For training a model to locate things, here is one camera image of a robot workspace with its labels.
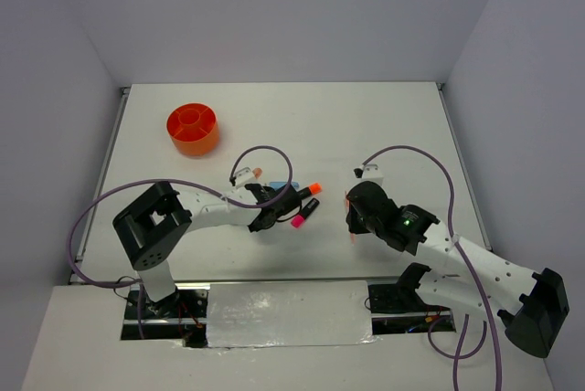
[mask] gray wall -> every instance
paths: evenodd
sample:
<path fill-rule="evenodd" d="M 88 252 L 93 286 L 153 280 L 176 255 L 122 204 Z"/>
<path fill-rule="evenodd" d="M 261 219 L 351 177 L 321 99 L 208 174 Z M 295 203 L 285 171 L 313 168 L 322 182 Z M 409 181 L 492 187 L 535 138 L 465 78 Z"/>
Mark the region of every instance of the gray wall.
<path fill-rule="evenodd" d="M 62 0 L 0 0 L 0 387 L 20 389 L 118 103 Z"/>
<path fill-rule="evenodd" d="M 585 389 L 583 73 L 585 0 L 490 0 L 446 87 L 496 252 L 565 278 L 559 391 Z"/>
<path fill-rule="evenodd" d="M 446 80 L 487 0 L 69 0 L 135 82 Z"/>

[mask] black marker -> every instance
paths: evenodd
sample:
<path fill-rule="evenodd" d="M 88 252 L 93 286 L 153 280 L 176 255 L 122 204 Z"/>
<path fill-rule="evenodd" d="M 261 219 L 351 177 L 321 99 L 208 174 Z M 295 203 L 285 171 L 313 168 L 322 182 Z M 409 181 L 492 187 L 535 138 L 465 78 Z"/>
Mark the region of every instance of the black marker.
<path fill-rule="evenodd" d="M 291 225 L 295 228 L 300 228 L 315 209 L 319 206 L 319 201 L 315 198 L 311 199 L 306 206 L 303 207 L 301 213 L 292 218 Z"/>

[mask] white tabletop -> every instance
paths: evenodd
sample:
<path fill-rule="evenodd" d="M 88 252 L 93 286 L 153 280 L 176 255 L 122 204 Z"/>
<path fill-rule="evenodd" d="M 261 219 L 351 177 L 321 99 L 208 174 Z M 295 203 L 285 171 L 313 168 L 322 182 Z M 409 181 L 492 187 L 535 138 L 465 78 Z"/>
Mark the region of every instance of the white tabletop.
<path fill-rule="evenodd" d="M 189 102 L 205 103 L 218 116 L 220 143 L 201 159 L 181 155 L 165 129 L 167 116 Z M 456 189 L 455 227 L 484 244 L 441 98 L 430 82 L 133 85 L 103 190 L 154 177 L 228 190 L 234 160 L 255 144 L 283 149 L 301 185 L 321 183 L 321 205 L 300 230 L 285 223 L 254 234 L 244 227 L 216 227 L 184 236 L 169 258 L 176 280 L 399 275 L 405 261 L 375 238 L 352 244 L 345 223 L 344 192 L 356 183 L 352 170 L 391 144 L 420 147 L 445 164 Z M 399 205 L 417 204 L 446 218 L 447 185 L 428 159 L 393 152 L 376 163 Z M 276 153 L 253 153 L 241 165 L 261 167 L 266 182 L 286 178 Z M 145 189 L 114 195 L 96 210 L 83 258 L 91 277 L 116 280 L 133 273 L 112 220 Z"/>
<path fill-rule="evenodd" d="M 24 391 L 400 390 L 452 391 L 452 361 L 436 354 L 423 333 L 392 334 L 376 342 L 325 347 L 186 349 L 175 341 L 120 341 L 125 303 L 91 286 L 53 290 Z M 437 333 L 454 351 L 458 335 Z M 464 351 L 476 345 L 478 333 Z M 552 391 L 541 359 L 500 335 L 504 390 Z M 462 361 L 463 390 L 494 389 L 490 338 Z"/>

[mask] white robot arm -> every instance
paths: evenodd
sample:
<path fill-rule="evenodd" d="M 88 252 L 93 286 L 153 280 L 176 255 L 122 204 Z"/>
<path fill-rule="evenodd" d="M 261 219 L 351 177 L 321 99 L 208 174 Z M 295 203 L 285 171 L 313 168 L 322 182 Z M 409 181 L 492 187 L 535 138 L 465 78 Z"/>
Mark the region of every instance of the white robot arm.
<path fill-rule="evenodd" d="M 508 339 L 537 357 L 547 357 L 569 313 L 562 278 L 553 270 L 535 273 L 497 257 L 466 238 L 452 238 L 433 214 L 413 205 L 398 207 L 382 189 L 374 164 L 359 172 L 360 182 L 347 194 L 346 222 L 354 234 L 373 233 L 412 264 L 400 277 L 401 287 L 425 304 L 447 306 L 483 321 L 486 310 L 462 254 L 459 241 L 500 318 Z"/>
<path fill-rule="evenodd" d="M 234 225 L 248 227 L 249 232 L 272 227 L 279 217 L 298 208 L 307 197 L 293 187 L 274 190 L 258 183 L 245 168 L 235 173 L 231 190 L 225 198 L 192 189 L 179 193 L 161 181 L 136 198 L 113 220 L 133 269 L 140 276 L 150 301 L 161 315 L 176 308 L 181 295 L 171 275 L 167 258 L 186 233 L 205 227 Z M 256 205 L 286 192 L 275 204 L 264 208 L 240 208 L 227 199 Z"/>

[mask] purple cable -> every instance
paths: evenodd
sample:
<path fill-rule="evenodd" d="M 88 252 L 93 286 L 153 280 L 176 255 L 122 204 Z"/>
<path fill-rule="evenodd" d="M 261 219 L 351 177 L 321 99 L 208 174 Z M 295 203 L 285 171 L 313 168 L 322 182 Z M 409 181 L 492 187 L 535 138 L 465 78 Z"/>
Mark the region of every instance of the purple cable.
<path fill-rule="evenodd" d="M 363 165 L 369 164 L 374 158 L 383 154 L 384 152 L 395 151 L 398 149 L 413 151 L 413 152 L 420 153 L 421 155 L 426 156 L 431 161 L 433 161 L 435 164 L 437 164 L 437 166 L 439 166 L 439 168 L 441 169 L 441 171 L 445 175 L 445 178 L 447 179 L 447 184 L 449 185 L 449 194 L 450 194 L 449 195 L 449 209 L 447 210 L 447 228 L 449 229 L 450 236 L 453 237 L 455 234 L 455 230 L 453 228 L 453 206 L 455 204 L 455 186 L 453 185 L 453 180 L 452 180 L 451 176 L 449 175 L 449 172 L 447 171 L 445 166 L 442 165 L 442 163 L 437 158 L 432 156 L 430 153 L 427 153 L 427 152 L 425 152 L 422 149 L 419 149 L 417 147 L 408 146 L 408 145 L 396 145 L 396 146 L 389 146 L 389 147 L 386 147 L 380 151 L 377 151 L 372 156 L 367 158 L 363 162 Z M 485 289 L 484 289 L 484 286 L 482 285 L 482 281 L 480 280 L 479 275 L 477 275 L 477 271 L 473 267 L 472 262 L 467 257 L 467 254 L 465 254 L 465 251 L 463 250 L 462 246 L 459 244 L 459 240 L 455 241 L 453 245 L 457 248 L 457 250 L 461 254 L 461 257 L 462 257 L 463 261 L 465 262 L 467 269 L 469 269 L 469 272 L 472 274 L 473 281 L 475 281 L 475 285 L 477 286 L 477 290 L 479 290 L 479 294 L 482 297 L 482 301 L 485 304 L 485 312 L 487 314 L 487 321 L 488 321 L 488 324 L 490 326 L 490 333 L 492 334 L 492 340 L 494 341 L 495 390 L 501 391 L 502 390 L 502 354 L 501 354 L 501 349 L 500 349 L 500 342 L 499 342 L 498 337 L 497 337 L 497 329 L 495 328 L 495 319 L 494 319 L 494 314 L 492 312 L 492 307 L 490 306 L 490 302 L 487 299 L 487 293 L 485 293 Z M 467 331 L 467 326 L 464 325 L 463 327 L 464 327 L 465 332 L 462 329 L 462 333 L 461 333 L 461 336 L 459 338 L 459 345 L 461 347 L 463 347 L 463 340 L 465 338 L 465 333 Z M 455 359 L 453 361 L 453 367 L 454 367 L 454 369 L 453 369 L 453 378 L 454 378 L 453 386 L 455 387 L 455 391 L 457 391 L 459 389 L 458 385 L 457 385 L 457 381 L 456 381 L 456 376 L 457 376 L 457 369 L 456 368 L 457 368 L 457 365 L 459 364 L 460 354 L 461 354 L 461 349 L 459 349 L 458 353 L 457 352 L 455 353 Z"/>
<path fill-rule="evenodd" d="M 469 315 L 465 315 L 463 320 L 463 328 L 461 329 L 461 336 L 455 349 L 455 356 L 453 357 L 453 389 L 459 391 L 459 378 L 457 377 L 457 368 L 459 367 L 459 360 L 461 359 L 461 350 L 463 349 L 463 340 L 467 334 L 467 324 L 469 324 Z"/>
<path fill-rule="evenodd" d="M 258 151 L 260 149 L 274 151 L 276 153 L 279 153 L 281 155 L 281 157 L 284 159 L 284 161 L 286 162 L 286 165 L 288 166 L 288 169 L 289 169 L 289 177 L 288 177 L 288 180 L 286 182 L 286 185 L 284 186 L 283 190 L 276 197 L 274 197 L 270 201 L 263 202 L 263 203 L 257 204 L 257 205 L 244 204 L 244 203 L 241 203 L 240 201 L 237 201 L 235 199 L 226 198 L 226 200 L 230 204 L 232 204 L 233 206 L 239 206 L 241 208 L 265 208 L 267 206 L 271 206 L 272 204 L 278 202 L 282 197 L 284 197 L 284 195 L 286 194 L 288 189 L 291 187 L 291 181 L 293 179 L 293 165 L 291 164 L 291 160 L 286 155 L 286 153 L 281 151 L 279 148 L 273 147 L 273 146 L 268 146 L 268 145 L 254 146 L 254 147 L 250 147 L 249 149 L 244 151 L 238 157 L 238 159 L 236 160 L 236 163 L 234 163 L 234 165 L 231 169 L 231 173 L 229 175 L 229 178 L 231 179 L 233 177 L 233 175 L 236 171 L 236 168 L 238 167 L 239 162 L 241 161 L 241 159 L 245 155 L 247 155 L 248 153 L 253 152 L 253 151 Z M 81 269 L 75 264 L 75 257 L 73 255 L 73 235 L 75 234 L 75 230 L 77 229 L 77 227 L 80 225 L 81 220 L 83 220 L 83 218 L 96 205 L 98 205 L 101 201 L 103 201 L 106 197 L 109 197 L 109 196 L 114 195 L 118 192 L 121 192 L 122 190 L 136 187 L 138 185 L 154 184 L 154 183 L 158 183 L 160 181 L 167 181 L 171 184 L 178 184 L 178 185 L 186 185 L 189 187 L 195 187 L 195 188 L 198 188 L 199 190 L 203 190 L 204 192 L 208 192 L 208 193 L 212 194 L 213 196 L 217 196 L 219 198 L 224 197 L 224 195 L 222 193 L 218 192 L 217 190 L 214 190 L 213 188 L 207 187 L 205 185 L 192 183 L 190 181 L 184 181 L 182 179 L 167 179 L 167 178 L 153 178 L 153 179 L 144 179 L 141 181 L 134 181 L 133 183 L 120 185 L 119 187 L 115 187 L 112 190 L 105 192 L 104 194 L 98 196 L 93 201 L 91 201 L 90 205 L 85 210 L 83 210 L 83 212 L 80 214 L 80 216 L 73 223 L 73 227 L 71 228 L 71 230 L 69 231 L 69 234 L 67 236 L 67 262 L 71 266 L 71 269 L 73 270 L 75 275 L 77 275 L 80 279 L 82 279 L 83 281 L 85 281 L 88 284 L 91 284 L 93 286 L 97 286 L 99 288 L 104 288 L 104 289 L 126 288 L 126 287 L 132 286 L 134 283 L 137 283 L 140 281 L 139 279 L 134 279 L 134 280 L 130 280 L 130 281 L 122 281 L 119 283 L 115 283 L 115 282 L 111 282 L 111 281 L 97 281 L 97 280 L 93 280 L 93 279 L 89 278 L 87 275 L 85 275 L 83 272 L 81 272 Z"/>
<path fill-rule="evenodd" d="M 439 322 L 443 322 L 443 321 L 446 321 L 448 319 L 449 319 L 448 316 L 442 316 L 441 318 L 433 321 L 431 326 L 429 327 L 429 331 L 427 332 L 427 337 L 429 338 L 429 343 L 431 344 L 431 347 L 434 348 L 437 353 L 442 354 L 443 356 L 448 357 L 449 359 L 455 359 L 454 355 L 444 352 L 432 340 L 432 331 L 435 330 L 435 326 Z M 480 339 L 479 344 L 477 344 L 477 346 L 468 354 L 462 354 L 461 356 L 459 356 L 459 359 L 469 359 L 470 357 L 475 356 L 484 346 L 486 337 L 487 337 L 487 323 L 484 322 L 484 332 L 482 333 L 482 338 Z"/>

